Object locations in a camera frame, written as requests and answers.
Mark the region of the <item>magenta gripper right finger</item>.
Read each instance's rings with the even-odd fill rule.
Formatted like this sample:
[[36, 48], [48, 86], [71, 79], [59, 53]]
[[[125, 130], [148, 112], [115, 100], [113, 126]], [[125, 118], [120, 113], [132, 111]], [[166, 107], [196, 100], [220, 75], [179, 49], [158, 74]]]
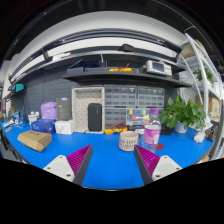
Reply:
[[134, 146], [134, 156], [145, 185], [181, 170], [168, 155], [158, 156], [138, 145]]

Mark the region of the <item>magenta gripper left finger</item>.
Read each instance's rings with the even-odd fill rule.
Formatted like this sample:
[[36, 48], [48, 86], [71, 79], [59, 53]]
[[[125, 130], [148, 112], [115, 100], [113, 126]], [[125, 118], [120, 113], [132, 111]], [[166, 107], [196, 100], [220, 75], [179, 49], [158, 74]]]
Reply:
[[58, 155], [44, 170], [81, 186], [92, 155], [93, 147], [88, 145], [68, 156]]

